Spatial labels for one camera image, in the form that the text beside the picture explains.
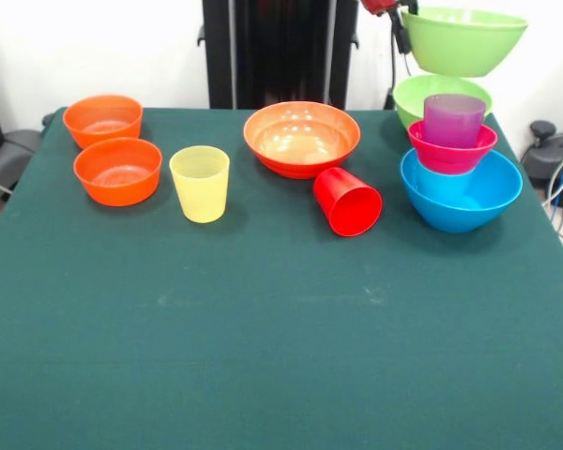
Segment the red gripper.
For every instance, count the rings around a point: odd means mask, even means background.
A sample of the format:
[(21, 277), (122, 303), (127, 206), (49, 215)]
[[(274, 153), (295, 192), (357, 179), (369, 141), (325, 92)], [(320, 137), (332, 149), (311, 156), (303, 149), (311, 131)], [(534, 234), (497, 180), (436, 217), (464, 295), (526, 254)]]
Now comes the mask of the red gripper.
[[(391, 32), (397, 44), (399, 53), (409, 54), (412, 51), (411, 41), (407, 29), (403, 25), (401, 14), (396, 8), (398, 0), (361, 0), (364, 8), (374, 16), (388, 13), (391, 21)], [(410, 14), (418, 14), (418, 0), (404, 0)]]

